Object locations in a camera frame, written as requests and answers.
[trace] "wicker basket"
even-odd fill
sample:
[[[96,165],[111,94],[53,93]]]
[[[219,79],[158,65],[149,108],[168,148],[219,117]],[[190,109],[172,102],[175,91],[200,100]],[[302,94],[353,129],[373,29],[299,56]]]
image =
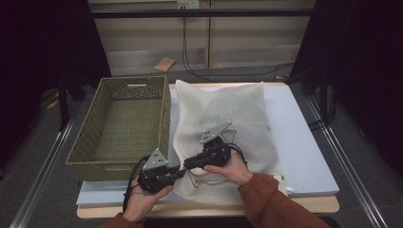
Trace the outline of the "wicker basket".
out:
[[[86,181],[128,180],[142,156],[168,156],[170,107],[165,76],[102,79],[66,164]]]

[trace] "white mesh bag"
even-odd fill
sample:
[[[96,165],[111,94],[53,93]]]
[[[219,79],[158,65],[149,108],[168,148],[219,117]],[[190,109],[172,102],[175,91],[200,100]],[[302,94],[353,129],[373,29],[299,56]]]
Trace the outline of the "white mesh bag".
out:
[[[180,118],[173,146],[181,163],[202,152],[202,132],[232,123],[230,138],[248,161],[252,172],[281,176],[276,148],[264,104],[264,84],[225,87],[214,92],[176,82]],[[238,186],[200,168],[187,172],[174,191],[186,200],[209,204],[241,204]]]

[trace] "brown jacket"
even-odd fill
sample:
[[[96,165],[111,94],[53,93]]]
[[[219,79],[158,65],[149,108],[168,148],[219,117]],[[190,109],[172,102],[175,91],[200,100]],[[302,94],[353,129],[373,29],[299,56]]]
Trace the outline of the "brown jacket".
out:
[[[329,227],[320,218],[279,192],[278,181],[271,176],[254,174],[239,191],[245,216],[255,227]],[[143,228],[143,225],[129,222],[119,213],[103,227]]]

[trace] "black curtain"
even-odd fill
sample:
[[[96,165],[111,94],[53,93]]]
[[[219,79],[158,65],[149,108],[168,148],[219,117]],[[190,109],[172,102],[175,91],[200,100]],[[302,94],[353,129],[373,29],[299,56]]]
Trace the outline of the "black curtain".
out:
[[[5,0],[0,7],[0,168],[34,123],[42,93],[64,85],[85,96],[80,85],[96,87],[110,77],[87,0]]]

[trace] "floor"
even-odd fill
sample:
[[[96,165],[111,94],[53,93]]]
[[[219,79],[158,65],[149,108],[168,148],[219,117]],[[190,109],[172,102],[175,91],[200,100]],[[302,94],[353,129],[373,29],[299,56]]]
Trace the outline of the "floor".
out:
[[[276,70],[276,75],[286,75],[290,67]],[[259,72],[274,70],[274,66],[250,66],[214,70],[198,69],[196,72],[200,75],[213,73],[216,76],[208,77],[208,79],[217,82],[272,82],[276,80],[273,72],[266,74],[259,74]],[[257,75],[241,76],[251,72]],[[165,74],[170,83],[176,79],[189,83],[207,82],[201,76],[194,76],[186,71],[172,71]],[[301,85],[296,83],[290,87],[307,123],[314,122],[316,116],[313,105],[308,97],[302,94]],[[41,109],[35,125],[6,167],[5,178],[0,180],[0,206],[3,208],[0,227],[18,223],[15,222],[17,214],[23,215],[23,218],[18,220],[22,227],[99,227],[105,222],[104,219],[77,218],[75,200],[81,180],[65,166],[67,154],[75,138],[73,136],[78,134],[93,98],[92,88],[85,87],[85,91],[87,96],[82,102],[69,99],[69,108],[74,122],[70,126],[70,137],[61,142],[60,148],[54,148],[55,142],[63,134],[58,131],[59,108],[56,105],[52,109]],[[317,94],[311,100],[317,101]],[[331,123],[331,130],[336,135],[340,146],[330,146],[329,138],[322,129],[312,132],[340,188],[340,192],[336,195],[340,210],[326,216],[335,219],[341,227],[401,227],[403,180],[379,157],[375,145],[360,135],[359,129],[359,125],[344,108],[342,102],[337,101],[336,117]],[[341,155],[337,154],[336,150],[341,150]],[[340,162],[343,162],[340,158],[343,159],[343,157],[347,158],[353,170],[349,169],[349,164],[340,165]],[[52,161],[52,165],[44,171],[42,167],[49,160]],[[34,191],[31,187],[38,184],[36,179],[41,173],[46,177],[42,185],[39,184],[43,187]],[[34,198],[29,200],[27,196],[34,196]],[[24,211],[19,211],[27,202],[29,202],[28,210],[25,208]],[[149,221],[148,227],[153,227],[154,222],[158,221]],[[213,227],[224,227],[219,220],[211,219],[209,224],[211,225],[212,222],[215,224],[212,225]]]

